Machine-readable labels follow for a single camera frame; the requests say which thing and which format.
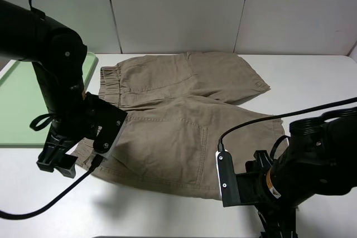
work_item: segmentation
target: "green tray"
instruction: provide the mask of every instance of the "green tray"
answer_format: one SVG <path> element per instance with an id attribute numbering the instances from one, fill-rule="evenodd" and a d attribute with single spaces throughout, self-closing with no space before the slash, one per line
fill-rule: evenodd
<path id="1" fill-rule="evenodd" d="M 88 52 L 83 63 L 85 88 L 97 63 L 95 54 Z M 32 64 L 15 62 L 0 78 L 0 147 L 42 147 L 50 126 L 35 132 L 29 125 L 35 117 L 46 113 Z"/>

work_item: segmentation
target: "cloth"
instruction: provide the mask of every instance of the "cloth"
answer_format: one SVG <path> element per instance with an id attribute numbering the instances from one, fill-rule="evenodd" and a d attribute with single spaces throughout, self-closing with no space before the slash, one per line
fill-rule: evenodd
<path id="1" fill-rule="evenodd" d="M 268 115 L 224 102 L 269 89 L 236 54 L 209 52 L 144 56 L 104 67 L 100 97 L 128 112 L 112 156 L 93 175 L 113 183 L 175 195 L 219 200 L 215 152 L 229 128 Z M 284 134 L 281 120 L 241 128 L 224 139 L 235 172 L 256 150 L 270 150 Z M 286 148 L 280 146 L 277 156 Z M 88 169 L 93 141 L 73 155 Z"/>

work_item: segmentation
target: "white table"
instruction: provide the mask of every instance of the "white table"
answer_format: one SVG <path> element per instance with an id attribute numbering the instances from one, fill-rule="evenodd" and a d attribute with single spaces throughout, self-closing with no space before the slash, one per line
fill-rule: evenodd
<path id="1" fill-rule="evenodd" d="M 98 93 L 99 69 L 138 55 L 98 55 L 88 91 Z M 357 64 L 345 56 L 243 56 L 271 90 L 241 106 L 280 114 L 355 97 Z M 321 112 L 284 120 L 290 122 Z M 0 149 L 0 209 L 34 211 L 73 180 L 38 170 L 41 149 Z M 77 178 L 84 170 L 76 167 Z M 346 196 L 313 196 L 300 205 L 301 238 L 357 235 L 357 189 Z M 94 236 L 258 237 L 253 207 L 140 191 L 88 177 L 47 212 L 29 220 L 0 220 L 0 237 L 90 238 Z"/>

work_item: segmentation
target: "khaki shorts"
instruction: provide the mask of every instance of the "khaki shorts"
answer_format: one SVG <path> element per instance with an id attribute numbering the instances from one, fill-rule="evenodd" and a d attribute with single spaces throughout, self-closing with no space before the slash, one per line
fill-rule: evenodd
<path id="1" fill-rule="evenodd" d="M 128 117 L 112 156 L 93 175 L 145 190 L 219 199 L 215 152 L 220 135 L 268 116 L 227 103 L 268 89 L 247 62 L 230 53 L 144 56 L 104 67 L 99 95 L 126 110 Z M 281 120 L 229 134 L 224 144 L 235 172 L 245 172 L 254 152 L 270 151 L 281 135 Z M 86 169 L 93 158 L 92 144 L 84 139 L 73 153 Z"/>

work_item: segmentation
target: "back pocket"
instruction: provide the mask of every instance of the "back pocket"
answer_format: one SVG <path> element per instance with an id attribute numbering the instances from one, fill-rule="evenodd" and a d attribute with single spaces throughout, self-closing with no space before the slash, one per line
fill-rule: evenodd
<path id="1" fill-rule="evenodd" d="M 120 85 L 124 92 L 143 92 L 177 84 L 192 75 L 185 54 L 147 55 L 123 64 Z"/>
<path id="2" fill-rule="evenodd" d="M 199 184 L 206 136 L 183 119 L 128 117 L 113 157 L 142 177 Z"/>

